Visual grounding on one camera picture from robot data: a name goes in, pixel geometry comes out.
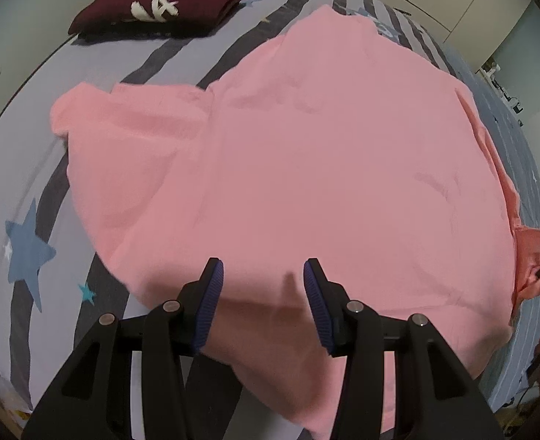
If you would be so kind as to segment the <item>folded maroon garment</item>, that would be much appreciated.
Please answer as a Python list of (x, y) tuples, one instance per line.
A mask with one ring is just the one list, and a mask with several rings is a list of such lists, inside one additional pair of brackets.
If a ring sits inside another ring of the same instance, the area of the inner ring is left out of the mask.
[(68, 33), (95, 37), (169, 33), (201, 37), (215, 30), (243, 0), (94, 0), (72, 20)]

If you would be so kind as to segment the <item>items on white desk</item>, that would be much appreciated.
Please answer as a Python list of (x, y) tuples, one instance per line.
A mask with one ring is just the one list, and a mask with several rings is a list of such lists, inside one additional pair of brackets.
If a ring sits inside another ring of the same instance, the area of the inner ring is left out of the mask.
[(521, 119), (524, 107), (517, 96), (512, 95), (506, 87), (501, 84), (496, 75), (500, 72), (500, 66), (493, 57), (489, 57), (479, 68), (477, 74), (491, 87), (498, 98), (503, 101), (510, 112), (517, 118), (520, 126), (524, 125)]

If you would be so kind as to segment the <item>pink garment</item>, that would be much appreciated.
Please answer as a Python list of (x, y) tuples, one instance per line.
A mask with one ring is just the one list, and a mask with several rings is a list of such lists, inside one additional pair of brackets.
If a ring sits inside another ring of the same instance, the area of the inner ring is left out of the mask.
[(318, 339), (306, 260), (381, 315), (425, 314), (473, 377), (540, 294), (540, 230), (471, 91), (366, 17), (323, 6), (207, 88), (79, 84), (51, 130), (110, 273), (155, 307), (221, 259), (204, 351), (318, 439), (344, 361)]

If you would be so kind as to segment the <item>striped star bed sheet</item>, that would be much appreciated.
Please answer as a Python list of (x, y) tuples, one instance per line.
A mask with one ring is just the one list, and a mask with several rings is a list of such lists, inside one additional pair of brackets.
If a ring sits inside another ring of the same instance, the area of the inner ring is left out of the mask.
[[(13, 98), (0, 118), (0, 373), (30, 406), (97, 318), (147, 308), (105, 267), (73, 206), (68, 145), (51, 130), (51, 108), (79, 84), (186, 84), (207, 88), (270, 39), (329, 6), (363, 16), (379, 35), (451, 74), (471, 91), (506, 174), (519, 196), (521, 222), (540, 230), (540, 182), (517, 122), (470, 70), (421, 22), (382, 0), (246, 0), (212, 35), (121, 40), (60, 48)], [(522, 301), (508, 342), (489, 360), (482, 389), (492, 408), (519, 388), (540, 336), (540, 294)], [(225, 439), (317, 439), (268, 407), (215, 360), (200, 385), (196, 430)]]

